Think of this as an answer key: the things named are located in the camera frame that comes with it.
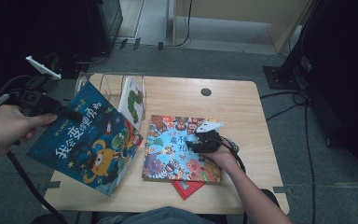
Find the blue book cover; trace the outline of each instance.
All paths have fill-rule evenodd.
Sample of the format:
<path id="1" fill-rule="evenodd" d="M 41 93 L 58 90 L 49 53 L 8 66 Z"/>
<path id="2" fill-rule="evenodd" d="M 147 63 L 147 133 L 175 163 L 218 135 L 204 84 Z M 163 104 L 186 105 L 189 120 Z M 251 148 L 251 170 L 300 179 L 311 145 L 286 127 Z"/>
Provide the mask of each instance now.
<path id="1" fill-rule="evenodd" d="M 204 120 L 152 115 L 142 177 L 150 180 L 220 182 L 220 168 L 186 145 L 186 141 L 198 141 L 194 132 Z"/>
<path id="2" fill-rule="evenodd" d="M 59 116 L 27 156 L 110 196 L 143 137 L 89 82 L 67 107 L 82 121 Z"/>

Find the red paper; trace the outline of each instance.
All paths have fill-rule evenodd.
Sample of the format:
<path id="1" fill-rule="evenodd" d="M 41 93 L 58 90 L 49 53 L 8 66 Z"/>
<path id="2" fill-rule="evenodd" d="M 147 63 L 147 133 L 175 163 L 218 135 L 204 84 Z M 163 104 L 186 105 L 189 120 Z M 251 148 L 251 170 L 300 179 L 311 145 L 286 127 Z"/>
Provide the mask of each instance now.
<path id="1" fill-rule="evenodd" d="M 172 184 L 177 189 L 182 198 L 186 199 L 188 196 L 194 193 L 194 191 L 202 187 L 205 182 L 174 180 Z"/>

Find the hand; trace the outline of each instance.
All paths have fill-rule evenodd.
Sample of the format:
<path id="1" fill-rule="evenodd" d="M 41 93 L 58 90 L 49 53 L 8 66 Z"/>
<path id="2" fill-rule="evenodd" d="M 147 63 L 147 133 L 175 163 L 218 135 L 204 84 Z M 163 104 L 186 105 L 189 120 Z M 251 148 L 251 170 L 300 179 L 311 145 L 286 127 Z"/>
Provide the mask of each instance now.
<path id="1" fill-rule="evenodd" d="M 227 140 L 223 140 L 223 143 L 230 146 Z M 200 153 L 202 156 L 208 157 L 214 161 L 219 167 L 226 170 L 231 166 L 238 166 L 237 160 L 231 154 L 231 152 L 224 145 L 221 145 L 217 151 L 213 153 Z"/>
<path id="2" fill-rule="evenodd" d="M 16 105 L 0 106 L 0 155 L 9 152 L 16 141 L 27 141 L 34 137 L 36 127 L 53 122 L 57 115 L 46 114 L 36 117 L 25 117 Z"/>

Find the picture book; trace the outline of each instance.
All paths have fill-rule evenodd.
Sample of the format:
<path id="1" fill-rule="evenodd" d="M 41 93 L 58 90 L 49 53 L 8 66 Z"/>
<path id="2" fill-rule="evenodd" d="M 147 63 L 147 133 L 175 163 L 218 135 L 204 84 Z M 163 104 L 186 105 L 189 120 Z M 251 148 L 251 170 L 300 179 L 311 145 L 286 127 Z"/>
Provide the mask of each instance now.
<path id="1" fill-rule="evenodd" d="M 138 130 L 144 115 L 144 89 L 136 83 L 133 77 L 126 77 L 117 108 Z"/>
<path id="2" fill-rule="evenodd" d="M 173 186 L 179 192 L 183 199 L 188 198 L 197 189 L 202 187 L 205 182 L 186 181 L 186 180 L 173 180 Z"/>
<path id="3" fill-rule="evenodd" d="M 143 137 L 89 82 L 67 107 L 81 123 L 59 115 L 27 156 L 110 196 Z"/>
<path id="4" fill-rule="evenodd" d="M 220 182 L 220 168 L 186 145 L 186 141 L 197 143 L 194 132 L 203 121 L 200 118 L 152 115 L 142 177 Z"/>

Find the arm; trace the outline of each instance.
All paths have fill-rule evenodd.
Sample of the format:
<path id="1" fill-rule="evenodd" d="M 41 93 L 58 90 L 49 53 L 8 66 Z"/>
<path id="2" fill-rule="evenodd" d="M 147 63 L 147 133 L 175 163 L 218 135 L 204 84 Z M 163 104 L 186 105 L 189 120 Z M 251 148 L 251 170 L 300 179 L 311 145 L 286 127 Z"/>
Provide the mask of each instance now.
<path id="1" fill-rule="evenodd" d="M 221 146 L 214 153 L 203 153 L 230 176 L 246 215 L 252 223 L 291 223 L 284 212 L 267 197 L 258 186 L 241 170 L 229 150 Z"/>
<path id="2" fill-rule="evenodd" d="M 57 118 L 57 115 L 41 115 L 25 117 L 18 106 L 0 106 L 0 156 L 10 151 L 10 146 L 20 140 L 26 141 L 35 135 L 35 128 L 48 125 Z"/>

